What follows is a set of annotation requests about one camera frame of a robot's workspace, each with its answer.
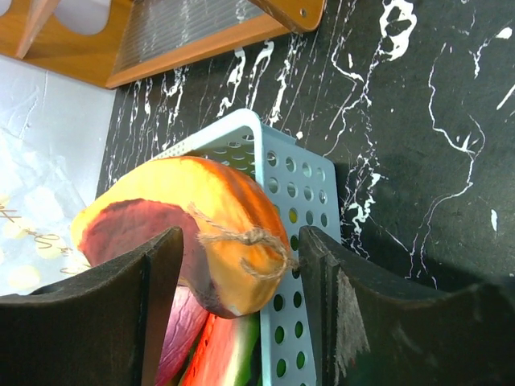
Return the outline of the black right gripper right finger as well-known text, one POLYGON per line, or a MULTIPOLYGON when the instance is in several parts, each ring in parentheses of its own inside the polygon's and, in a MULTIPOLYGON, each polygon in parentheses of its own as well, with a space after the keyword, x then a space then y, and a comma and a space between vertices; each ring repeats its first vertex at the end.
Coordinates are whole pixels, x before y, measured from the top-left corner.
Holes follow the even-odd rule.
POLYGON ((299 232, 318 385, 511 385, 514 280, 446 293, 299 232))

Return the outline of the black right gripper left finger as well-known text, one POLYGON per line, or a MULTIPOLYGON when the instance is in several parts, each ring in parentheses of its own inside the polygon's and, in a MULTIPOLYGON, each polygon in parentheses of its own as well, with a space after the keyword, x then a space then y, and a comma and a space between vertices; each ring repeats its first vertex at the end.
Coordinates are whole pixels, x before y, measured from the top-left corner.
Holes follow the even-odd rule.
POLYGON ((152 385, 183 259, 170 228, 135 250, 1 298, 3 385, 152 385))

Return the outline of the purple eggplant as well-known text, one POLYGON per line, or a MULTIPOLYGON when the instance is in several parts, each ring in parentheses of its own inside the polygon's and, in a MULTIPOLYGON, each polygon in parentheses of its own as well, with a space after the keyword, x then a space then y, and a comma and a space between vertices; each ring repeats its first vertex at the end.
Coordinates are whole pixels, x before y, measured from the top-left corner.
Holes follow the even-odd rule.
POLYGON ((155 385, 166 385, 182 368, 208 312, 186 286, 178 286, 163 340, 155 385))

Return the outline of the watermelon slice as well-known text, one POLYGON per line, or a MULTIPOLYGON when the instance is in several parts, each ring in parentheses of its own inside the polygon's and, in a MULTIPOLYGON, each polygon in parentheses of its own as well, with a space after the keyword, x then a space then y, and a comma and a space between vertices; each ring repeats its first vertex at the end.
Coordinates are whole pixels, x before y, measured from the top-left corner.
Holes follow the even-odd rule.
POLYGON ((182 385, 261 385, 259 314, 224 319, 208 316, 182 385))

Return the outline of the white dotted zip bag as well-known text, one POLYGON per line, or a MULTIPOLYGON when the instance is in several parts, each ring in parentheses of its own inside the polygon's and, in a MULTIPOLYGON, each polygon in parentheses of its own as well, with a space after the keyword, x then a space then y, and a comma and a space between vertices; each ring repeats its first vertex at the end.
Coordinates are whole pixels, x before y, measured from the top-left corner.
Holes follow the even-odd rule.
POLYGON ((52 158, 1 130, 1 293, 29 294, 90 268, 71 240, 84 208, 52 158))

